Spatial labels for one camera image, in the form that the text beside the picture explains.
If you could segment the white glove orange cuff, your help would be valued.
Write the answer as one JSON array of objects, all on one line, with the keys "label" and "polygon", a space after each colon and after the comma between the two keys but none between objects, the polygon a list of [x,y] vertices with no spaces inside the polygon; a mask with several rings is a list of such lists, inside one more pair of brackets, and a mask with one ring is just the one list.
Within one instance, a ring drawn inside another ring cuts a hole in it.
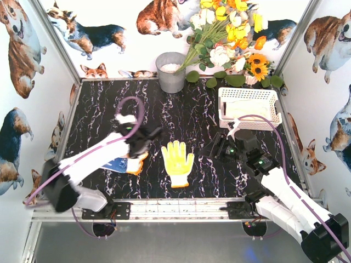
[{"label": "white glove orange cuff", "polygon": [[144,159],[148,157],[149,153],[145,152],[137,158],[127,158],[126,173],[139,176],[143,170]]}]

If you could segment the yellow coated glove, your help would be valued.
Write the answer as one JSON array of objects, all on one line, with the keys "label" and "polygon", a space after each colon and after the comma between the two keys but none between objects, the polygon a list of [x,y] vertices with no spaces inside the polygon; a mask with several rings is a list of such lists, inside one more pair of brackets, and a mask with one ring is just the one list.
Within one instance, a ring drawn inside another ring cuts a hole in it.
[{"label": "yellow coated glove", "polygon": [[186,152],[186,144],[175,140],[161,147],[165,170],[171,179],[171,188],[189,186],[188,175],[191,173],[195,155]]}]

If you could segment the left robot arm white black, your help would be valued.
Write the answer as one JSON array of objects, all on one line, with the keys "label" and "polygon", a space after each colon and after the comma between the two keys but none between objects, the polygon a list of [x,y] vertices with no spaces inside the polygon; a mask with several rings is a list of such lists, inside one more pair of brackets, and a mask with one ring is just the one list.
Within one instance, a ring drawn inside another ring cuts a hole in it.
[{"label": "left robot arm white black", "polygon": [[47,161],[41,186],[55,211],[62,213],[73,207],[108,213],[113,201],[99,190],[80,186],[97,169],[139,175],[150,144],[162,134],[162,128],[149,129],[142,125],[131,136],[134,125],[122,124],[98,144],[58,163]]}]

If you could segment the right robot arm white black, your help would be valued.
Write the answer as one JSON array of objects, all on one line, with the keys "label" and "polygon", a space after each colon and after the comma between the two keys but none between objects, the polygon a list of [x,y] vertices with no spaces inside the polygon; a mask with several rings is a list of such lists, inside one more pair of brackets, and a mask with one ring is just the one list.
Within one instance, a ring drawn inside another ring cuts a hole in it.
[{"label": "right robot arm white black", "polygon": [[245,195],[245,209],[270,219],[290,234],[312,262],[329,262],[349,247],[349,223],[302,191],[249,130],[217,133],[199,155],[224,164],[236,161],[258,181]]}]

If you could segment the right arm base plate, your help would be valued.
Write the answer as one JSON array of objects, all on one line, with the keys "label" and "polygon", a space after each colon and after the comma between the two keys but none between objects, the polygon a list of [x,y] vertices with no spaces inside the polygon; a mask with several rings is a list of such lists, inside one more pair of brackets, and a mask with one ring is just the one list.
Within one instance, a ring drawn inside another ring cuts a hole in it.
[{"label": "right arm base plate", "polygon": [[221,207],[220,210],[226,211],[229,219],[251,220],[262,216],[264,220],[272,221],[271,216],[268,216],[266,212],[258,211],[259,208],[264,208],[264,205],[268,205],[268,202],[248,203],[245,201],[231,201],[226,202],[226,206]]}]

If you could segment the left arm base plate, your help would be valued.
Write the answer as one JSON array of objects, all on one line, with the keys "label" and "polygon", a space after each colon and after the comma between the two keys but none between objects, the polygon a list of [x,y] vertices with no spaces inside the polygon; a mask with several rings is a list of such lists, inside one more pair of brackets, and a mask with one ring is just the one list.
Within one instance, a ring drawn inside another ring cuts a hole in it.
[{"label": "left arm base plate", "polygon": [[83,220],[128,220],[131,213],[130,202],[112,202],[107,204],[101,211],[94,212],[86,209],[82,212]]}]

